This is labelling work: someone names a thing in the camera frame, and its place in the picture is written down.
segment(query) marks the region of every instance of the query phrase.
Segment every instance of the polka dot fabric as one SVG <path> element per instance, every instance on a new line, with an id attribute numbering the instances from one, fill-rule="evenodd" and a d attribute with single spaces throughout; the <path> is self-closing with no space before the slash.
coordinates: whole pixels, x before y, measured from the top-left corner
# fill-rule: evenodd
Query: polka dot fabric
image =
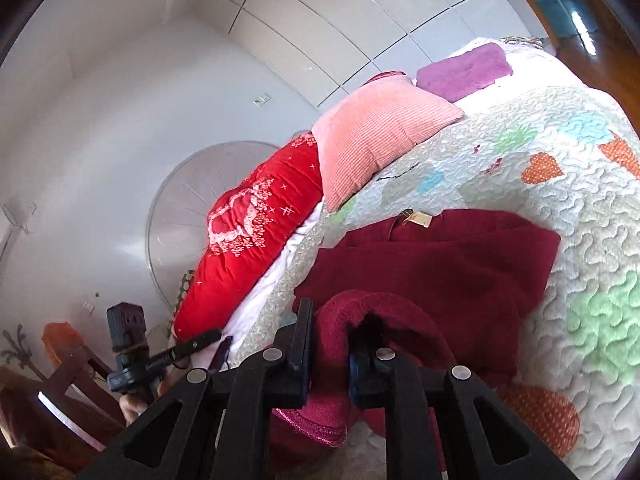
<path id="1" fill-rule="evenodd" d="M 520 179 L 525 184 L 540 184 L 563 174 L 556 160 L 548 153 L 541 152 L 529 159 L 529 165 L 522 172 Z"/>
<path id="2" fill-rule="evenodd" d="M 574 448 L 580 417 L 565 396 L 522 384 L 500 386 L 497 393 L 557 456 L 562 458 Z"/>
<path id="3" fill-rule="evenodd" d="M 607 144 L 600 144 L 600 151 L 612 162 L 628 170 L 634 177 L 640 178 L 640 164 L 629 145 L 619 136 L 613 134 L 614 140 Z"/>

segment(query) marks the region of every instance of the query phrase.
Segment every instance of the white wall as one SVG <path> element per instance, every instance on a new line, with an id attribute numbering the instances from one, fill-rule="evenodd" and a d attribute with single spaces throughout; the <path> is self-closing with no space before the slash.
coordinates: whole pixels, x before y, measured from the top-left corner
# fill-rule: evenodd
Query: white wall
<path id="1" fill-rule="evenodd" d="M 253 100 L 267 93 L 261 108 Z M 37 203 L 0 285 L 0 328 L 21 322 L 48 369 L 42 327 L 68 320 L 110 357 L 105 310 L 168 318 L 145 257 L 145 225 L 163 179 L 183 159 L 229 140 L 285 143 L 318 112 L 267 67 L 197 18 L 158 26 L 78 79 L 8 150 L 0 200 Z M 84 314 L 82 304 L 96 304 Z"/>
<path id="2" fill-rule="evenodd" d="M 45 0 L 0 67 L 0 154 L 49 100 L 132 34 L 193 0 Z"/>

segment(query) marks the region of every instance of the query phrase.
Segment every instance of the metal bolt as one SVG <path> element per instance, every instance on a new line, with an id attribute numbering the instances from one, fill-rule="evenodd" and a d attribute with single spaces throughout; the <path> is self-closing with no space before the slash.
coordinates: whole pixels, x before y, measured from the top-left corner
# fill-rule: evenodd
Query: metal bolt
<path id="1" fill-rule="evenodd" d="M 458 365 L 451 369 L 451 375 L 453 375 L 459 381 L 466 381 L 471 377 L 471 370 L 466 366 Z"/>
<path id="2" fill-rule="evenodd" d="M 282 357 L 282 350 L 279 348 L 267 348 L 262 352 L 262 358 L 265 361 L 277 361 Z"/>
<path id="3" fill-rule="evenodd" d="M 381 361 L 391 361 L 391 359 L 396 357 L 396 353 L 391 348 L 383 346 L 376 350 L 376 357 Z"/>
<path id="4" fill-rule="evenodd" d="M 207 379 L 209 372 L 207 372 L 204 368 L 194 368 L 187 374 L 187 380 L 191 384 L 199 384 L 202 381 Z"/>

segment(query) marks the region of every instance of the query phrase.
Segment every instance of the red pillow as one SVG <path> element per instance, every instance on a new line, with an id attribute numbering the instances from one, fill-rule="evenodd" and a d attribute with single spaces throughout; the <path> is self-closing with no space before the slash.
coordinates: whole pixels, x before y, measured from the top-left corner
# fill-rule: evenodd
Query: red pillow
<path id="1" fill-rule="evenodd" d="M 224 328 L 321 200 L 311 132 L 295 137 L 222 195 L 207 217 L 209 248 L 174 319 L 176 338 Z"/>

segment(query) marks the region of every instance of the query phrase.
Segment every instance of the corduroy pillow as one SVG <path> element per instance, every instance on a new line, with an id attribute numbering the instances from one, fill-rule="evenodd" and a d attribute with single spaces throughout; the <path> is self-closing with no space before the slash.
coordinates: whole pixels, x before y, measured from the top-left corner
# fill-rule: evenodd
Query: corduroy pillow
<path id="1" fill-rule="evenodd" d="M 416 88 L 404 73 L 381 76 L 323 114 L 311 129 L 329 212 L 374 173 L 464 115 L 443 98 Z"/>

